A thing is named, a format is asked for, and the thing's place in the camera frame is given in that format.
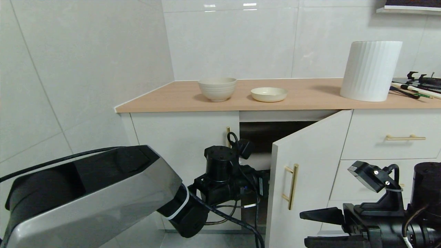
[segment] gold handle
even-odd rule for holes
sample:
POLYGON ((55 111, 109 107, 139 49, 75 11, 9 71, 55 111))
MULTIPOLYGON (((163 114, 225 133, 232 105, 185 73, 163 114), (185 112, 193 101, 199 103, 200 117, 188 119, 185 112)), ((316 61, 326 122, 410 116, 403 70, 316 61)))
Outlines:
MULTIPOLYGON (((230 127, 227 127, 227 135, 229 132, 230 132, 230 127)), ((227 146, 231 148, 231 144, 228 142, 228 139, 227 139, 227 146)))
POLYGON ((289 190, 289 197, 287 197, 285 194, 282 194, 282 198, 288 201, 288 210, 291 210, 292 200, 294 199, 295 185, 297 182, 297 174, 298 174, 297 172, 299 170, 299 165, 294 164, 293 170, 285 166, 285 170, 292 173, 291 189, 289 190))
POLYGON ((386 140, 426 140, 425 137, 417 137, 411 134, 409 137, 392 137, 391 135, 386 135, 386 140))

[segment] white bowl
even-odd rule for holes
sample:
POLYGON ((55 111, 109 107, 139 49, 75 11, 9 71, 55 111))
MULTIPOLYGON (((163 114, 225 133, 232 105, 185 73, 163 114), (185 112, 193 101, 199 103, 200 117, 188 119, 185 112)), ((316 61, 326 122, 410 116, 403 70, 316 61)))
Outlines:
POLYGON ((288 91, 282 88, 262 87, 251 90, 251 96, 257 101, 276 102, 286 98, 288 91))
POLYGON ((228 100, 236 89, 237 80, 233 78, 210 78, 198 81, 202 94, 211 101, 228 100))

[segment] kitchen counter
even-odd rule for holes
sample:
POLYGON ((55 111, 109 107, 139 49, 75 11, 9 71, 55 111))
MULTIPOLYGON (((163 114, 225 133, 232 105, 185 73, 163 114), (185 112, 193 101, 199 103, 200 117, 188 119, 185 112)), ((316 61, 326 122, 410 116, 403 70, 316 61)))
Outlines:
POLYGON ((441 109, 440 99, 415 100, 390 92, 383 102, 365 102, 340 96, 342 78, 333 79, 244 79, 238 80, 233 96, 223 102, 205 98, 197 81, 175 81, 115 108, 117 113, 309 110, 309 109, 441 109), (254 100, 250 90, 258 87, 288 90, 280 102, 254 100))

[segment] white vase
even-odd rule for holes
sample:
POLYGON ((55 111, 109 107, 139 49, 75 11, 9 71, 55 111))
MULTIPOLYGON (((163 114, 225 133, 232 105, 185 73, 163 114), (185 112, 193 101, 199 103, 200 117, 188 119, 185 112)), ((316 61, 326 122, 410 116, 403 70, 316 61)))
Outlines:
POLYGON ((386 101, 402 44, 401 41, 353 42, 340 95, 359 101, 386 101))

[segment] cabinet door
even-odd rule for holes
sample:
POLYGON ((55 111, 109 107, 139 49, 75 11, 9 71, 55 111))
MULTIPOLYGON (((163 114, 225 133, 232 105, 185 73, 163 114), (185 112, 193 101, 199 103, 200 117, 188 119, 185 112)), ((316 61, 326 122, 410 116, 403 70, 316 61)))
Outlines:
POLYGON ((351 110, 340 111, 273 144, 266 247, 304 247, 304 238, 320 231, 321 223, 299 214, 328 205, 351 115, 351 110), (299 165, 296 180, 285 169, 294 164, 299 165), (292 183, 289 210, 282 195, 289 198, 292 183))
MULTIPOLYGON (((185 185, 205 173, 204 150, 210 146, 227 144, 227 127, 239 136, 239 112, 182 112, 182 113, 132 113, 133 126, 139 144, 149 145, 182 178, 185 185)), ((231 208, 223 208, 227 214, 231 208)), ((240 219, 240 211, 233 215, 240 219)), ((221 217, 210 213, 208 221, 221 217)), ((164 218, 165 229, 174 227, 164 218)), ((232 222, 210 225, 207 229, 233 230, 241 227, 232 222)))

